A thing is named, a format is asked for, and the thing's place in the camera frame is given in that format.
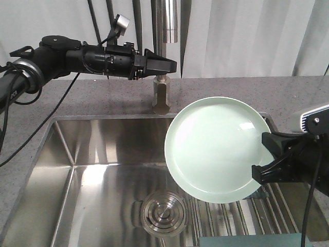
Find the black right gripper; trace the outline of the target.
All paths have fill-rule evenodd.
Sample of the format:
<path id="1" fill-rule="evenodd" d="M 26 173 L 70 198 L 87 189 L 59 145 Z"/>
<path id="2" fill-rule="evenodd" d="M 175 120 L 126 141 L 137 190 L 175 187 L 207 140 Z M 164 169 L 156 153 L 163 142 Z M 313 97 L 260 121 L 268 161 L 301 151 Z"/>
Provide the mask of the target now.
<path id="1" fill-rule="evenodd" d="M 263 132 L 261 142 L 275 159 L 268 165 L 252 165 L 252 178 L 259 184 L 311 184 L 320 164 L 315 188 L 328 195 L 328 134 L 319 139 L 305 134 Z"/>

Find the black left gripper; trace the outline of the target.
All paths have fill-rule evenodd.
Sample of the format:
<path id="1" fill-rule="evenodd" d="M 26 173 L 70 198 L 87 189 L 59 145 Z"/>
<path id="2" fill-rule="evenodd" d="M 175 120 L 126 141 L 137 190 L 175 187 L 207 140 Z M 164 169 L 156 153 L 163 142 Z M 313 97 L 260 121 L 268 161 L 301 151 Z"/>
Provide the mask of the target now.
<path id="1" fill-rule="evenodd" d="M 149 49 L 144 50 L 147 58 L 139 55 L 134 43 L 123 45 L 108 44 L 106 47 L 84 45 L 82 47 L 82 64 L 84 71 L 90 74 L 124 77 L 138 80 L 147 76 L 159 76 L 175 73 L 177 62 L 155 54 Z"/>

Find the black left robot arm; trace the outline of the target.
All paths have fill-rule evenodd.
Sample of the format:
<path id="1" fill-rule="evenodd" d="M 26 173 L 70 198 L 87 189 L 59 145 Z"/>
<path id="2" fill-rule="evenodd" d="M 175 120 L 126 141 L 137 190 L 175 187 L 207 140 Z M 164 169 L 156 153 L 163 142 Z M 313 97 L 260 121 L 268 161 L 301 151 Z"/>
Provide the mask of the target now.
<path id="1" fill-rule="evenodd" d="M 72 72 L 106 75 L 137 80 L 176 72 L 176 61 L 149 49 L 140 55 L 134 44 L 116 45 L 113 38 L 106 46 L 89 45 L 64 36 L 45 36 L 39 47 L 25 46 L 10 53 L 16 57 L 11 66 L 2 67 L 1 111 L 23 93 L 37 93 L 46 83 Z"/>

